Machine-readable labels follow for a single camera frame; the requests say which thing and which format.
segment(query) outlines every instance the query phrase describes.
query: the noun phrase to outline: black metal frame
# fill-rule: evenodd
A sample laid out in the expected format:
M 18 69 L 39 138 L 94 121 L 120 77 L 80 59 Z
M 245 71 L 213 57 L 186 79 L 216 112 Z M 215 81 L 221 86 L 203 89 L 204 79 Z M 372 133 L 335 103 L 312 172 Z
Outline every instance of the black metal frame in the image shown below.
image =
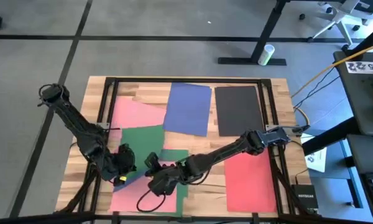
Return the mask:
M 188 82 L 188 83 L 251 83 L 256 84 L 258 91 L 259 91 L 259 99 L 260 99 L 260 106 L 263 118 L 263 124 L 269 124 L 267 109 L 265 106 L 265 98 L 264 98 L 264 91 L 263 86 L 267 88 L 268 96 L 269 96 L 269 103 L 270 109 L 272 114 L 272 120 L 274 124 L 279 124 L 277 112 L 275 108 L 275 99 L 274 94 L 272 92 L 272 84 L 270 79 L 248 79 L 248 78 L 130 78 L 130 77 L 122 77 L 122 78 L 115 78 L 109 77 L 105 79 L 104 83 L 104 90 L 101 99 L 101 104 L 98 111 L 98 118 L 97 122 L 102 122 L 104 117 L 105 105 L 108 99 L 108 93 L 110 86 L 113 85 L 112 94 L 111 94 L 111 101 L 109 105 L 108 111 L 108 118 L 107 122 L 110 124 L 113 111 L 114 111 L 114 104 L 116 101 L 117 89 L 119 87 L 120 82 Z M 112 215 L 96 215 L 96 204 L 98 201 L 98 194 L 99 194 L 99 186 L 101 183 L 100 178 L 96 178 L 96 182 L 94 184 L 93 195 L 90 204 L 90 210 L 85 212 L 85 202 L 86 196 L 88 191 L 86 191 L 83 198 L 81 198 L 78 212 L 75 213 L 53 213 L 50 215 L 37 215 L 31 217 L 11 217 L 11 218 L 3 218 L 0 219 L 0 223 L 78 223 L 78 222 L 85 222 L 90 221 L 94 223 L 95 220 L 112 220 L 112 223 L 120 224 L 122 220 L 150 220 L 150 221 L 177 221 L 177 222 L 249 222 L 249 223 L 259 223 L 259 222 L 271 222 L 271 223 L 363 223 L 363 222 L 355 222 L 355 221 L 346 221 L 346 220 L 337 220 L 337 219 L 330 219 L 330 218 L 322 218 L 322 217 L 301 217 L 295 214 L 294 206 L 291 204 L 290 196 L 287 194 L 289 210 L 291 214 L 283 213 L 282 208 L 282 199 L 280 198 L 280 188 L 278 179 L 276 177 L 275 168 L 277 166 L 276 161 L 274 159 L 273 148 L 269 149 L 270 155 L 270 164 L 271 164 L 271 171 L 272 171 L 272 180 L 274 184 L 274 194 L 275 199 L 277 202 L 277 212 L 279 217 L 278 218 L 259 218 L 257 213 L 252 213 L 251 217 L 170 217 L 170 216 L 140 216 L 140 215 L 119 215 L 118 212 L 114 212 Z M 279 159 L 281 163 L 281 170 L 282 174 L 289 180 L 287 175 L 287 165 L 284 156 L 284 150 L 279 149 Z M 85 181 L 88 179 L 89 175 L 91 174 L 90 165 L 87 165 L 86 173 L 85 173 Z
M 102 121 L 102 116 L 104 114 L 104 108 L 105 104 L 107 101 L 107 95 L 109 92 L 109 88 L 111 85 L 113 85 L 112 89 L 112 97 L 111 97 L 111 102 L 109 105 L 109 111 L 108 111 L 108 118 L 107 118 L 107 123 L 111 123 L 112 117 L 113 117 L 113 111 L 114 111 L 114 104 L 116 101 L 116 94 L 118 91 L 118 86 L 119 83 L 121 82 L 187 82 L 187 83 L 251 83 L 251 84 L 256 84 L 257 89 L 259 92 L 259 99 L 260 99 L 260 107 L 261 107 L 261 113 L 262 113 L 262 119 L 263 123 L 269 124 L 269 119 L 268 119 L 268 114 L 267 114 L 267 108 L 265 105 L 265 98 L 264 98 L 264 91 L 263 91 L 263 86 L 266 87 L 268 97 L 269 97 L 269 104 L 270 104 L 270 109 L 271 109 L 271 115 L 272 115 L 272 122 L 275 125 L 279 124 L 278 121 L 278 116 L 276 112 L 276 107 L 275 107 L 275 98 L 274 98 L 274 93 L 272 91 L 272 83 L 270 79 L 249 79 L 249 78 L 131 78 L 131 77 L 109 77 L 105 79 L 105 87 L 103 90 L 103 97 L 101 99 L 101 104 L 99 107 L 99 118 L 101 122 Z M 272 173 L 272 180 L 273 180 L 273 185 L 274 185 L 274 194 L 275 194 L 275 199 L 276 199 L 276 204 L 277 204 L 277 213 L 278 214 L 284 214 L 283 213 L 283 207 L 282 207 L 282 199 L 280 197 L 280 188 L 279 188 L 279 183 L 278 179 L 276 177 L 276 161 L 274 159 L 274 154 L 273 154 L 273 147 L 269 148 L 269 155 L 270 155 L 270 164 L 271 164 L 271 173 Z M 278 147 L 279 149 L 279 160 L 280 160 L 280 166 L 281 166 L 281 171 L 286 177 L 287 184 L 290 184 L 290 180 L 288 177 L 288 171 L 287 171 L 287 165 L 286 165 L 286 159 L 285 159 L 285 154 L 284 150 L 281 149 L 281 147 Z M 88 179 L 89 172 L 86 172 L 85 174 L 85 180 Z M 90 210 L 89 212 L 95 212 L 96 209 L 96 203 L 98 201 L 98 194 L 99 194 L 99 185 L 100 185 L 101 180 L 98 178 L 95 185 L 94 185 L 94 190 L 93 190 L 93 198 L 91 200 L 91 205 L 90 205 Z M 286 192 L 287 194 L 287 202 L 288 202 L 288 208 L 289 212 L 291 215 L 295 215 L 295 207 L 293 205 L 293 202 L 291 200 L 291 196 Z M 84 212 L 84 205 L 79 207 L 78 212 Z M 117 216 L 118 220 L 128 220 L 132 216 L 120 216 L 117 215 L 116 213 L 113 213 L 110 217 Z M 146 216 L 148 220 L 157 220 L 156 218 L 158 216 Z M 257 220 L 257 214 L 252 213 L 252 218 Z M 227 220 L 231 219 L 232 222 L 251 222 L 251 218 L 239 218 L 239 217 L 229 217 Z M 223 218 L 219 217 L 205 217 L 205 220 L 201 220 L 201 217 L 171 217 L 171 219 L 166 219 L 166 221 L 180 221 L 180 222 L 190 222 L 191 220 L 196 220 L 196 221 L 211 221 L 211 222 L 216 222 L 216 221 L 222 221 L 224 222 Z M 259 221 L 263 222 L 268 222 L 268 221 L 274 221 L 276 222 L 276 218 L 258 218 Z

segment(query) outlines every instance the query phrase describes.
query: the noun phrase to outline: black paper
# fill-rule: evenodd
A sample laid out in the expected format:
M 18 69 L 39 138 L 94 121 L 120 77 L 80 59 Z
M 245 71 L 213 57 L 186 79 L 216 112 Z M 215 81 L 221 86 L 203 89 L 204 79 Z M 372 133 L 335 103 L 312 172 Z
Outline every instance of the black paper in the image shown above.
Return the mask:
M 220 136 L 240 136 L 248 129 L 264 131 L 254 86 L 217 87 L 214 92 Z

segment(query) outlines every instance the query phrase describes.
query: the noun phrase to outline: sign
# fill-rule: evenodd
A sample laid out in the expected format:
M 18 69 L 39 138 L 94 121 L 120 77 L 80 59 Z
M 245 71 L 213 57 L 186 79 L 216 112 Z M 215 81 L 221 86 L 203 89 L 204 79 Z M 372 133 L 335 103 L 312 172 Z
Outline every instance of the sign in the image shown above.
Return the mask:
M 346 62 L 349 73 L 373 74 L 373 62 Z
M 314 136 L 310 136 L 309 134 L 303 133 L 301 136 L 301 142 L 304 143 Z M 305 156 L 306 166 L 309 169 L 313 169 L 319 172 L 325 172 L 326 167 L 326 151 L 327 147 L 324 147 L 318 152 Z

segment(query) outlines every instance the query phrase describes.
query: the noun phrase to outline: wooden table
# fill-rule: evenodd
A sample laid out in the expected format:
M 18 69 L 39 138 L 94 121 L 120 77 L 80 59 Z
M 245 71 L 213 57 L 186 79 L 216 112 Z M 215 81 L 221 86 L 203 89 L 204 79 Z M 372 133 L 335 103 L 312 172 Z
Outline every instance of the wooden table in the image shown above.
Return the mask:
M 82 115 L 92 123 L 97 120 L 98 110 L 103 94 L 106 77 L 90 77 L 88 80 L 85 97 L 81 107 Z M 287 81 L 283 78 L 271 79 L 272 89 L 275 99 L 275 107 L 280 125 L 296 125 L 293 113 L 292 101 L 288 91 Z M 208 85 L 212 89 L 217 86 L 254 86 L 246 83 L 199 83 Z M 122 82 L 118 88 L 117 95 L 126 96 L 134 101 L 146 103 L 148 105 L 166 108 L 171 83 L 151 83 L 151 82 Z M 268 101 L 267 91 L 264 91 L 265 106 L 267 107 L 269 124 L 272 124 L 272 116 Z M 165 145 L 174 149 L 188 149 L 190 154 L 207 153 L 221 146 L 233 142 L 237 137 L 220 137 L 218 134 L 217 111 L 214 91 L 211 99 L 211 108 L 208 124 L 207 137 L 192 136 L 180 133 L 165 132 Z M 108 147 L 113 151 L 119 145 L 118 139 L 109 139 Z M 287 144 L 285 151 L 287 169 L 290 183 L 295 183 L 295 175 L 306 170 L 305 158 L 302 148 L 293 142 Z M 77 146 L 70 149 L 65 175 L 62 181 L 60 193 L 57 200 L 56 209 L 63 208 L 69 200 L 76 194 L 83 183 L 87 162 L 80 154 Z M 310 184 L 308 172 L 298 175 L 300 184 Z M 285 191 L 281 184 L 280 193 L 282 198 L 283 212 L 288 213 L 288 205 Z M 86 210 L 90 208 L 92 187 L 88 193 Z M 224 163 L 216 164 L 206 181 L 201 185 L 190 185 L 188 188 L 188 198 L 184 200 L 184 217 L 251 217 L 251 213 L 228 212 L 226 207 Z M 108 211 L 111 203 L 113 186 L 109 182 L 101 182 L 97 214 L 111 215 Z M 121 212 L 120 215 L 147 215 L 146 213 Z M 261 218 L 277 217 L 277 213 L 259 213 Z

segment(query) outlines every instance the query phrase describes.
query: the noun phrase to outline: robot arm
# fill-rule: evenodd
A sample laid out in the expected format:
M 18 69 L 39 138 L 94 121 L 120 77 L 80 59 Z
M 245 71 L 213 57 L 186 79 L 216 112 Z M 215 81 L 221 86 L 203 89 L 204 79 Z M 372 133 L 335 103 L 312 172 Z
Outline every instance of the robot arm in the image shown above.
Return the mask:
M 145 161 L 149 168 L 145 175 L 153 177 L 148 186 L 157 196 L 170 195 L 177 183 L 196 185 L 196 183 L 193 183 L 194 181 L 202 178 L 203 174 L 209 172 L 213 165 L 225 159 L 242 152 L 256 156 L 262 153 L 267 146 L 279 143 L 285 144 L 289 141 L 289 137 L 282 128 L 275 128 L 268 133 L 246 131 L 231 144 L 208 154 L 188 156 L 171 166 L 160 166 L 156 154 L 151 153 Z
M 106 131 L 89 123 L 69 102 L 69 91 L 63 85 L 44 85 L 39 90 L 41 105 L 52 108 L 77 139 L 80 152 L 87 161 L 94 163 L 102 179 L 116 182 L 118 177 L 134 171 L 134 153 L 128 145 L 119 147 L 118 153 L 110 153 L 106 147 Z

